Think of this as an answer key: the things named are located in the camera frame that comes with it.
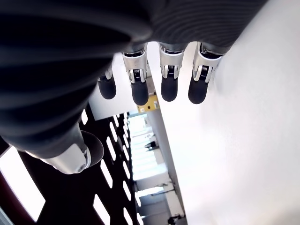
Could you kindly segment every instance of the metal joint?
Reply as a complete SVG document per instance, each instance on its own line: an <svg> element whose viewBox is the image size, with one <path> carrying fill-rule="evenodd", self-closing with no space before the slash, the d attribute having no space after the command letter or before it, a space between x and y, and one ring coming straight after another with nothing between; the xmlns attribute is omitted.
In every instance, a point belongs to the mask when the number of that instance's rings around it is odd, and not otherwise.
<svg viewBox="0 0 300 225"><path fill-rule="evenodd" d="M123 60L126 72L129 76L130 82L135 83L134 70L139 69L141 82L145 82L147 78L147 53L146 46L136 52L123 52Z"/></svg>
<svg viewBox="0 0 300 225"><path fill-rule="evenodd" d="M77 144L72 144L59 156L53 158L41 158L47 164L65 174L80 173L90 166L90 150L81 151Z"/></svg>
<svg viewBox="0 0 300 225"><path fill-rule="evenodd" d="M174 79L177 79L182 66L184 50L173 52L165 49L161 44L159 44L159 47L161 75L167 78L168 66L174 66Z"/></svg>
<svg viewBox="0 0 300 225"><path fill-rule="evenodd" d="M201 76L205 76L205 82L208 83L216 71L222 56L223 55L214 54L207 49L203 49L201 43L198 42L193 61L193 79L199 81Z"/></svg>

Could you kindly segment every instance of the ribbed rubber sleeve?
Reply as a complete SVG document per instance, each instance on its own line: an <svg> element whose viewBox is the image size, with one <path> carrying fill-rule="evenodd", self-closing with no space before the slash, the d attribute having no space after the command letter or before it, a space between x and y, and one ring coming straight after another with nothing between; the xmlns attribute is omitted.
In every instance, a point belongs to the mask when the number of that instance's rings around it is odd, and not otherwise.
<svg viewBox="0 0 300 225"><path fill-rule="evenodd" d="M207 42L229 47L266 0L169 0L153 15L152 39L164 43Z"/></svg>

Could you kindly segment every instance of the rectangular light panel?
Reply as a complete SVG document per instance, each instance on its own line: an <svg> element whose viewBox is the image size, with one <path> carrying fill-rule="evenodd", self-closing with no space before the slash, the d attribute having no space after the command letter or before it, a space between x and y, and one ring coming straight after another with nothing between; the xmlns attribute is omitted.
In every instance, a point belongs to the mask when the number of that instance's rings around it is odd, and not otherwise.
<svg viewBox="0 0 300 225"><path fill-rule="evenodd" d="M125 194L127 195L128 200L131 201L131 194L125 181L123 181L123 189L125 191Z"/></svg>
<svg viewBox="0 0 300 225"><path fill-rule="evenodd" d="M117 126L117 127L119 127L119 121L118 121L118 119L117 119L117 116L116 116L116 115L114 115L114 116L113 116L113 120L114 120L114 122L115 122L116 126Z"/></svg>
<svg viewBox="0 0 300 225"><path fill-rule="evenodd" d="M0 157L0 170L21 205L32 219L37 221L45 199L33 182L15 147L10 147Z"/></svg>
<svg viewBox="0 0 300 225"><path fill-rule="evenodd" d="M103 223L105 225L110 225L111 217L109 216L107 210L105 209L105 207L102 204L101 200L99 199L98 195L95 195L93 206L94 206L94 209L96 210L97 214L103 221Z"/></svg>
<svg viewBox="0 0 300 225"><path fill-rule="evenodd" d="M86 114L86 111L83 110L83 112L81 113L81 120L82 120L82 123L85 125L86 122L88 121L88 115Z"/></svg>
<svg viewBox="0 0 300 225"><path fill-rule="evenodd" d="M139 224L140 225L144 225L144 222L143 222L143 220L142 220L142 218L141 218L141 216L140 216L139 213L136 214L136 217L137 217L137 221L139 221Z"/></svg>
<svg viewBox="0 0 300 225"><path fill-rule="evenodd" d="M111 174L109 173L108 168L107 168L107 166L105 164L105 161L103 159L100 163L100 168L101 168L102 173L103 173L103 175L106 179L106 182L108 183L108 186L110 188L112 188L113 187L113 179L112 179Z"/></svg>
<svg viewBox="0 0 300 225"><path fill-rule="evenodd" d="M125 145L123 145L123 151L124 151L127 161L129 161L129 155L128 155L128 151L127 151L127 148L125 147Z"/></svg>
<svg viewBox="0 0 300 225"><path fill-rule="evenodd" d="M146 195L151 195L151 194L158 193L158 192L163 191L163 190L164 190L163 187L152 187L152 188L148 188L148 189L145 189L145 190L142 190L142 191L138 191L137 196L143 197L143 196L146 196Z"/></svg>
<svg viewBox="0 0 300 225"><path fill-rule="evenodd" d="M126 138L128 138L128 132L127 132L127 130L126 130L126 127L123 126L123 129L124 129L124 134L125 134Z"/></svg>
<svg viewBox="0 0 300 225"><path fill-rule="evenodd" d="M140 200L139 196L137 195L137 193L135 193L135 199L136 199L137 205L140 207L141 206L141 200Z"/></svg>
<svg viewBox="0 0 300 225"><path fill-rule="evenodd" d="M107 137L106 144L108 146L109 152L111 153L113 161L115 161L116 160L116 153L113 149L113 144L112 144L112 141L111 141L110 137Z"/></svg>
<svg viewBox="0 0 300 225"><path fill-rule="evenodd" d="M124 126L126 127L126 130L128 130L128 125L125 119L124 119Z"/></svg>
<svg viewBox="0 0 300 225"><path fill-rule="evenodd" d="M128 211L127 211L127 209L124 208L123 211L124 211L124 218L126 219L127 224L128 225L132 225L132 219L131 219L131 217L130 217Z"/></svg>
<svg viewBox="0 0 300 225"><path fill-rule="evenodd" d="M113 127L113 123L112 122L109 123L109 127L111 129L114 141L117 142L118 137L117 137L117 134L116 134L116 131L115 131L114 127Z"/></svg>
<svg viewBox="0 0 300 225"><path fill-rule="evenodd" d="M127 141L127 138L125 135L123 135L123 138L124 138L124 141L125 141L125 145L127 148L129 148L129 144L128 144L128 141Z"/></svg>
<svg viewBox="0 0 300 225"><path fill-rule="evenodd" d="M124 161L123 161L123 167L124 167L126 176L129 179L130 178L130 173L129 173L128 167L127 167L127 165L126 165L126 163Z"/></svg>

